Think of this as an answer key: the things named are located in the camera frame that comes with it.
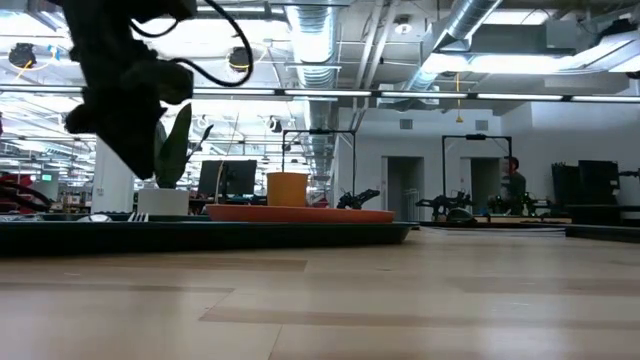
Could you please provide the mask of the black aluminium table frame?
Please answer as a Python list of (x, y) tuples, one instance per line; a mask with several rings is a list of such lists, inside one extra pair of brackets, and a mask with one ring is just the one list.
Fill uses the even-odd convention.
[(447, 222), (420, 222), (422, 227), (456, 230), (554, 230), (561, 231), (568, 237), (583, 238), (598, 241), (610, 241), (640, 244), (640, 227), (602, 226), (602, 225), (575, 225), (561, 223), (447, 223)]

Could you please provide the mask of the white plant pot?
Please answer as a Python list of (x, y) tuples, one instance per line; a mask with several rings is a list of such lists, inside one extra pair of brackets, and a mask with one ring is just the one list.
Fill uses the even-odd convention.
[(137, 211), (149, 215), (187, 215), (189, 193), (178, 189), (141, 189), (138, 192)]

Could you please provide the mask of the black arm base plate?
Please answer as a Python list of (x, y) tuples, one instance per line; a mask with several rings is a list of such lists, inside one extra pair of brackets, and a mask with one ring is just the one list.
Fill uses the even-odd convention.
[(567, 205), (574, 224), (640, 227), (640, 205)]

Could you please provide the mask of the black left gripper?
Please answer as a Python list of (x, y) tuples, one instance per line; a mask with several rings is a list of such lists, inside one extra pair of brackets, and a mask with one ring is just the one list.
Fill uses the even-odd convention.
[(137, 178), (150, 178), (163, 105), (193, 95), (193, 72), (151, 50), (124, 66), (106, 60), (83, 64), (89, 67), (83, 103), (66, 116), (66, 130), (97, 134)]

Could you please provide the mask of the orange round plate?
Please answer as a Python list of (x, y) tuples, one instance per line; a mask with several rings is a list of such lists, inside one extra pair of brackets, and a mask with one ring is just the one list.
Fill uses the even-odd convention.
[(206, 212), (215, 222), (247, 223), (391, 223), (395, 213), (314, 207), (208, 204)]

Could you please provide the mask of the green artificial plant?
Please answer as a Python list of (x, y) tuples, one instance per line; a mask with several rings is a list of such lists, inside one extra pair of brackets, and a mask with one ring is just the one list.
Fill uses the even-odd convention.
[(189, 151), (189, 131), (192, 124), (192, 105), (185, 105), (178, 113), (170, 133), (161, 121), (156, 124), (154, 138), (154, 176), (159, 188), (175, 189), (185, 172), (191, 156), (208, 139), (213, 125), (208, 126), (197, 145)]

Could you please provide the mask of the dark green plastic tray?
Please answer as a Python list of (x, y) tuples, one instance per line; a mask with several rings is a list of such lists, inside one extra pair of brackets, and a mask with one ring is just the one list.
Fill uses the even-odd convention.
[(396, 245), (413, 227), (412, 223), (0, 221), (0, 258)]

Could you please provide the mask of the black background equipment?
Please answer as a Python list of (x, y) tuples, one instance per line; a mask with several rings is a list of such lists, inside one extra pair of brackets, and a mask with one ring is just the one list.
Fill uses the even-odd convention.
[(579, 160), (578, 164), (551, 165), (554, 197), (562, 206), (617, 205), (621, 177), (635, 177), (640, 181), (640, 168), (620, 171), (617, 162)]

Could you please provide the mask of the person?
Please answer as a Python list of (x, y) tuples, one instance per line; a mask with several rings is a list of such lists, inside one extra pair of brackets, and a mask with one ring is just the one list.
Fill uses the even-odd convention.
[(526, 178), (519, 172), (520, 163), (516, 157), (505, 157), (505, 174), (501, 180), (502, 199), (512, 215), (521, 215), (526, 194)]

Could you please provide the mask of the black computer monitor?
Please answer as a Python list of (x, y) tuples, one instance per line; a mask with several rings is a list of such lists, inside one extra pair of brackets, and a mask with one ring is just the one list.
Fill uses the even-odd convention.
[(205, 195), (252, 195), (256, 171), (256, 160), (204, 161), (198, 192)]

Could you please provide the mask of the orange plastic cup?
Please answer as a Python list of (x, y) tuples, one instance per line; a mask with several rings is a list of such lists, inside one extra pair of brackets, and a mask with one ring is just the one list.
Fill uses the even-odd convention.
[(308, 175), (274, 172), (267, 175), (269, 206), (305, 207)]

